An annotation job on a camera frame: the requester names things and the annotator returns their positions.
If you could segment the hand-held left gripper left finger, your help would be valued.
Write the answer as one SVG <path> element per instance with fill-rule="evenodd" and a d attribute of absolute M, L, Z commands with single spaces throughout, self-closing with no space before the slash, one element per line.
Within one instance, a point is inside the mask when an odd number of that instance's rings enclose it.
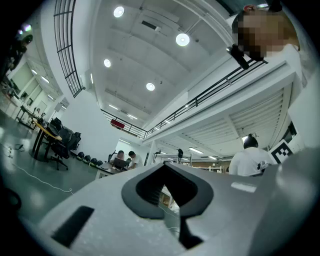
<path fill-rule="evenodd" d="M 49 236 L 78 209 L 93 213 L 81 229 L 71 251 L 80 256 L 179 256 L 185 247 L 172 235 L 163 220 L 141 218 L 124 203 L 123 185 L 148 171 L 147 165 L 92 181 L 71 195 L 39 222 Z"/>

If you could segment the long black mezzanine railing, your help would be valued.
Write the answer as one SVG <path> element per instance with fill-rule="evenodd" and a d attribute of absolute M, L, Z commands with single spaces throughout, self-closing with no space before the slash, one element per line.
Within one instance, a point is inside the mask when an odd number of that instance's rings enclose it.
<path fill-rule="evenodd" d="M 209 98 L 215 96 L 217 93 L 221 92 L 222 90 L 231 87 L 235 82 L 239 79 L 243 78 L 244 76 L 248 75 L 249 73 L 257 70 L 261 66 L 265 66 L 268 64 L 266 60 L 256 61 L 256 60 L 249 60 L 248 62 L 248 69 L 243 69 L 241 67 L 236 68 L 216 83 L 211 85 L 209 88 L 205 89 L 203 92 L 199 93 L 195 97 L 193 97 L 190 101 L 186 104 L 182 105 L 176 111 L 172 112 L 169 116 L 164 118 L 160 121 L 157 125 L 151 128 L 149 131 L 146 132 L 144 138 L 148 138 L 154 133 L 160 131 L 163 128 L 167 128 L 169 124 L 175 121 L 181 115 L 184 115 L 188 111 L 197 108 L 200 104 L 204 101 L 208 100 Z"/>

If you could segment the black balcony railing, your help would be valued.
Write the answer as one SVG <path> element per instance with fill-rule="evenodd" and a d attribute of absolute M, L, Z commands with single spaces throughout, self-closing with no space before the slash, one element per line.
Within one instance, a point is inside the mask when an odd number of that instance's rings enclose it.
<path fill-rule="evenodd" d="M 73 46 L 75 5 L 76 0 L 55 0 L 53 14 L 56 52 L 64 79 L 74 98 L 83 90 L 76 68 Z"/>

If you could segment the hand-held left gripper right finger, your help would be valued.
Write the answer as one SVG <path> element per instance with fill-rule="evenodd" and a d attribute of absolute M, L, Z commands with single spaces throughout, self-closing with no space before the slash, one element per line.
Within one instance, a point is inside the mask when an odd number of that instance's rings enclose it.
<path fill-rule="evenodd" d="M 266 206 L 264 178 L 219 174 L 165 163 L 166 187 L 180 207 L 180 251 L 169 256 L 252 256 Z"/>

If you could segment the red wall sign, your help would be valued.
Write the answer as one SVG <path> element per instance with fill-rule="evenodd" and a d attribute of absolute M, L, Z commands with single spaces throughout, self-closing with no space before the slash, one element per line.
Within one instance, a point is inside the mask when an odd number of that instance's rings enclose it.
<path fill-rule="evenodd" d="M 110 121 L 110 124 L 111 124 L 113 127 L 117 128 L 117 129 L 119 129 L 119 130 L 123 130 L 123 129 L 125 128 L 125 124 L 123 124 L 123 123 L 121 123 L 121 122 L 119 122 L 118 120 L 115 120 L 115 119 L 112 119 L 112 120 Z"/>

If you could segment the short black mezzanine railing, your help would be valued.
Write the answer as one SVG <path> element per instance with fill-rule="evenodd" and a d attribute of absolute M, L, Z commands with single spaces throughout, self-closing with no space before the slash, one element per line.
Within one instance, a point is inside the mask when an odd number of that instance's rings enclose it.
<path fill-rule="evenodd" d="M 128 133 L 130 135 L 133 135 L 137 138 L 140 138 L 140 139 L 144 139 L 147 135 L 147 131 L 128 122 L 128 121 L 125 121 L 103 109 L 101 109 L 101 112 L 104 114 L 104 116 L 107 118 L 107 120 L 111 123 L 111 120 L 114 119 L 114 120 L 117 120 L 123 124 L 125 124 L 125 128 L 124 129 L 120 129 L 121 131 L 124 131 L 125 133 Z"/>

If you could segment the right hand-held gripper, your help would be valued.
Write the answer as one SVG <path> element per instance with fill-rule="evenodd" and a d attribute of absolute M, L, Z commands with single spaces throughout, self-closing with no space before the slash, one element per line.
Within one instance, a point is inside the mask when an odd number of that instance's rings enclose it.
<path fill-rule="evenodd" d="M 284 139 L 269 151 L 269 156 L 274 164 L 282 164 L 292 154 L 289 144 Z"/>

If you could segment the wooden desk with black legs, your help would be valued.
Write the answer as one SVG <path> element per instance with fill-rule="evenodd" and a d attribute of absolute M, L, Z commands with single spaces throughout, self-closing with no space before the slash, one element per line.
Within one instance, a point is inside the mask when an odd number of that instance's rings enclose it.
<path fill-rule="evenodd" d="M 48 155 L 48 152 L 49 152 L 49 149 L 50 149 L 50 146 L 51 144 L 54 142 L 54 141 L 59 141 L 61 142 L 62 141 L 62 138 L 60 136 L 55 136 L 53 135 L 51 132 L 49 132 L 46 128 L 44 128 L 40 123 L 38 123 L 38 120 L 36 118 L 33 118 L 32 121 L 35 123 L 35 125 L 39 128 L 39 132 L 37 134 L 37 137 L 35 139 L 35 142 L 33 144 L 33 148 L 32 148 L 32 151 L 31 151 L 31 156 L 37 160 L 38 159 L 38 154 L 39 154 L 39 150 L 40 150 L 40 147 L 42 145 L 42 142 L 43 142 L 43 139 L 45 136 L 49 137 L 48 139 L 48 145 L 47 145 L 47 148 L 45 150 L 45 153 L 44 153 L 44 161 L 46 162 L 48 159 L 47 159 L 47 155 Z"/>

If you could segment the dark table with white legs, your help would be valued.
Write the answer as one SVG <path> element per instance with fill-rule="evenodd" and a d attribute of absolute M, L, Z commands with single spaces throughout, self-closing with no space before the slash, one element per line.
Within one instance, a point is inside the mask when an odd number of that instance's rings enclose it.
<path fill-rule="evenodd" d="M 115 174 L 119 174 L 119 173 L 127 171 L 126 168 L 118 169 L 118 168 L 114 167 L 112 164 L 110 164 L 109 162 L 105 162 L 104 164 L 97 166 L 96 168 L 97 168 L 97 173 L 95 176 L 96 180 L 103 178 L 103 177 L 106 177 L 106 176 L 111 176 L 111 175 L 115 175 Z"/>

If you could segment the black office chair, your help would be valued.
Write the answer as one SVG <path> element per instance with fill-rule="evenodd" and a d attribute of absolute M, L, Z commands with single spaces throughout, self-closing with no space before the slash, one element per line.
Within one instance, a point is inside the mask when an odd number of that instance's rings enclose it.
<path fill-rule="evenodd" d="M 70 158 L 70 150 L 62 142 L 55 142 L 51 145 L 51 149 L 54 152 L 54 156 L 49 158 L 50 161 L 56 162 L 56 170 L 60 170 L 60 166 L 64 166 L 68 171 L 69 167 L 63 162 L 63 159 Z"/>
<path fill-rule="evenodd" d="M 78 148 L 81 140 L 81 133 L 73 132 L 67 127 L 63 127 L 65 131 L 64 144 L 70 151 L 75 151 Z"/>
<path fill-rule="evenodd" d="M 59 133 L 62 129 L 62 122 L 59 118 L 55 117 L 49 122 L 49 128 L 54 133 Z"/>

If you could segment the dark open laptop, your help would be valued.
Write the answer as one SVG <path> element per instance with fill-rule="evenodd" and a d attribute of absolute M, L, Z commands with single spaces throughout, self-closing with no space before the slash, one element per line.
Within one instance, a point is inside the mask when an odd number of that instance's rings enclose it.
<path fill-rule="evenodd" d="M 118 170 L 126 170 L 129 166 L 129 162 L 116 157 L 112 165 Z"/>

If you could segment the ceiling air vent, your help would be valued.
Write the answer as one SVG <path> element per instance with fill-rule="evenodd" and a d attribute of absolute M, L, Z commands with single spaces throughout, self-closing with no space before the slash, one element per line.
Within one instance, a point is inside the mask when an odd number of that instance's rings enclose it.
<path fill-rule="evenodd" d="M 142 20 L 141 24 L 146 26 L 146 27 L 148 27 L 148 28 L 150 28 L 150 29 L 152 29 L 155 32 L 159 32 L 162 29 L 161 27 L 159 27 L 157 25 L 154 25 L 154 24 L 152 24 L 152 23 L 150 23 L 148 21 L 145 21 L 145 20 Z"/>

